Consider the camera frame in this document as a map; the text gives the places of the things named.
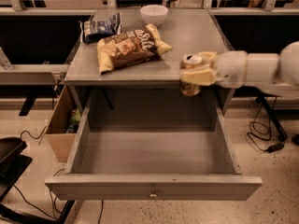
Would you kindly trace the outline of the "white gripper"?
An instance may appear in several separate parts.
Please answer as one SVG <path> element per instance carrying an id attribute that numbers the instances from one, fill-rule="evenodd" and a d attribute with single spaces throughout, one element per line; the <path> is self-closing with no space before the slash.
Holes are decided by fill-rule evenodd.
<path id="1" fill-rule="evenodd" d="M 237 89 L 245 81 L 247 56 L 245 51 L 227 51 L 218 56 L 214 51 L 203 51 L 199 55 L 202 58 L 200 65 L 208 65 L 214 69 L 180 71 L 180 80 L 199 86 L 209 86 L 216 82 L 223 88 Z"/>

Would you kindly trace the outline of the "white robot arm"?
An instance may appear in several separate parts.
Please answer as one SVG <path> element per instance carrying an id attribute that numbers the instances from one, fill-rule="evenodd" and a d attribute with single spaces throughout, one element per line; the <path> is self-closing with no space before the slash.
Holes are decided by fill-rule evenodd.
<path id="1" fill-rule="evenodd" d="M 244 50 L 187 54 L 180 62 L 179 78 L 180 90 L 186 96 L 218 85 L 226 89 L 254 87 L 270 95 L 297 97 L 299 43 L 291 43 L 280 54 Z"/>

